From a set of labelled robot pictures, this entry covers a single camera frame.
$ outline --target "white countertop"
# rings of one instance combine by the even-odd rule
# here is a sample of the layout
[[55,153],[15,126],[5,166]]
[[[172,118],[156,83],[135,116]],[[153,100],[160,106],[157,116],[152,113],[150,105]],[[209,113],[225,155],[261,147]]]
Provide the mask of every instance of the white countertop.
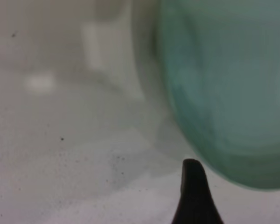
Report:
[[[0,224],[170,223],[196,156],[153,60],[155,2],[0,0]],[[280,223],[280,191],[205,168],[225,223]]]

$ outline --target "speckled surface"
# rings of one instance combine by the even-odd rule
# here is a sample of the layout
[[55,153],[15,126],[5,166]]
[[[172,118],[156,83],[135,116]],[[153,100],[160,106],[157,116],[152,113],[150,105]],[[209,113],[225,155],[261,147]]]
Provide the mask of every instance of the speckled surface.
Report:
[[[0,0],[0,224],[170,223],[196,156],[152,60],[154,3]],[[280,191],[205,168],[226,223],[280,223]]]

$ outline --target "green glass bottle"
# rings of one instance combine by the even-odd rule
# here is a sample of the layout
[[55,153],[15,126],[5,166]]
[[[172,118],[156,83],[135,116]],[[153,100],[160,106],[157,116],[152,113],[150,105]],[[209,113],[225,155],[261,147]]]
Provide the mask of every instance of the green glass bottle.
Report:
[[176,120],[215,171],[280,188],[280,5],[161,0],[158,53]]

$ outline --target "dark spot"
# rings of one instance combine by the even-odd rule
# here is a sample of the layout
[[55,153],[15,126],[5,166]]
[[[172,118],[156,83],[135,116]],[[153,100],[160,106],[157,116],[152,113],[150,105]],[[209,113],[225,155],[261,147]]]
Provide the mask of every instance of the dark spot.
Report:
[[17,36],[17,34],[18,34],[18,31],[14,32],[14,33],[11,35],[11,37],[12,37],[12,38],[15,38],[15,37]]

